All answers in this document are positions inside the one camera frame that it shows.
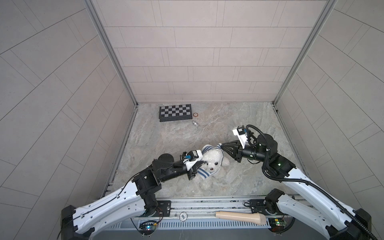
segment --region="tiled wall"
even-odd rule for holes
[[[139,102],[272,101],[325,4],[93,2]]]
[[[382,238],[383,43],[384,1],[339,0],[277,104],[311,179]]]
[[[133,103],[81,0],[0,1],[0,238],[98,199]]]

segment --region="striped towel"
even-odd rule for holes
[[[220,149],[221,150],[221,160],[220,160],[220,166],[218,167],[218,169],[215,171],[215,172],[209,172],[209,171],[205,171],[202,167],[200,167],[198,170],[197,170],[197,173],[199,174],[199,176],[203,179],[206,179],[207,177],[209,176],[212,176],[214,175],[215,173],[217,173],[220,168],[221,168],[221,164],[223,163],[223,158],[224,158],[224,151],[221,149],[221,143],[219,143],[216,147],[212,146],[212,145],[205,145],[202,149],[201,149],[201,153],[203,154],[203,160],[204,160],[204,154],[206,152],[208,152],[209,150],[212,150],[212,149]]]

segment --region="plush toy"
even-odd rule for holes
[[[208,189],[212,185],[209,177],[221,178],[225,176],[225,169],[222,166],[229,165],[229,159],[224,156],[224,151],[220,148],[221,144],[213,147],[212,145],[205,145],[201,152],[203,154],[203,164],[198,170],[195,181],[200,183],[201,188]]]

